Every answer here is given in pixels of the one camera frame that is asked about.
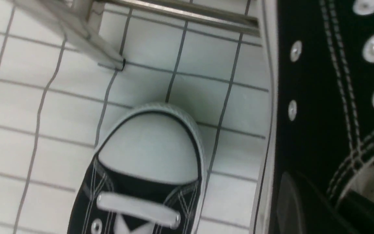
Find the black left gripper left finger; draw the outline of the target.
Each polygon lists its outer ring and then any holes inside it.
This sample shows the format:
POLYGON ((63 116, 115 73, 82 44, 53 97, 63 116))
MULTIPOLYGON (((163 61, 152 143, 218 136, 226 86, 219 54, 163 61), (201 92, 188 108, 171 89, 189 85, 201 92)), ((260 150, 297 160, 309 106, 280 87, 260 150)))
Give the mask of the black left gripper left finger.
POLYGON ((328 202, 307 179, 282 174, 276 206, 279 234, 339 234, 340 227, 328 202))

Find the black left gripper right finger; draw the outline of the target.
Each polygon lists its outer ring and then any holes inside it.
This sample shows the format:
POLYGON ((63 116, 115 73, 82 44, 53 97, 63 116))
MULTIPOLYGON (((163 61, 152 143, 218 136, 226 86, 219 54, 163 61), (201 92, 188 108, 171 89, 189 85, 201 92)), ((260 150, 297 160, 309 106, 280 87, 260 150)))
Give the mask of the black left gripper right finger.
POLYGON ((350 190, 340 201, 339 213, 361 234, 374 234, 374 203, 350 190))

